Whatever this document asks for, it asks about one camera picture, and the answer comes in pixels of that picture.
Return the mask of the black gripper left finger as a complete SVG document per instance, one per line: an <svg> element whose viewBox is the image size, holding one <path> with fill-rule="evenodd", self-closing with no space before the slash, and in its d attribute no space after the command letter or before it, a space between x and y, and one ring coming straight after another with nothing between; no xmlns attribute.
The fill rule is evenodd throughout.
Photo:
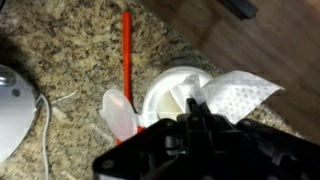
<svg viewBox="0 0 320 180"><path fill-rule="evenodd" d="M200 116L200 109L195 99L188 98L187 105L189 107L190 112L195 116Z"/></svg>

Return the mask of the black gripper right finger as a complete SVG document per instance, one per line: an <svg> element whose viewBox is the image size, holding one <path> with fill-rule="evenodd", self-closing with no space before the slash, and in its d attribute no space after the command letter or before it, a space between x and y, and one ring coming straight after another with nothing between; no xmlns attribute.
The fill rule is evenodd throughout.
<svg viewBox="0 0 320 180"><path fill-rule="evenodd" d="M200 110L201 110L201 113L203 114L204 117L210 117L212 115L212 113L206 103L202 103L200 105Z"/></svg>

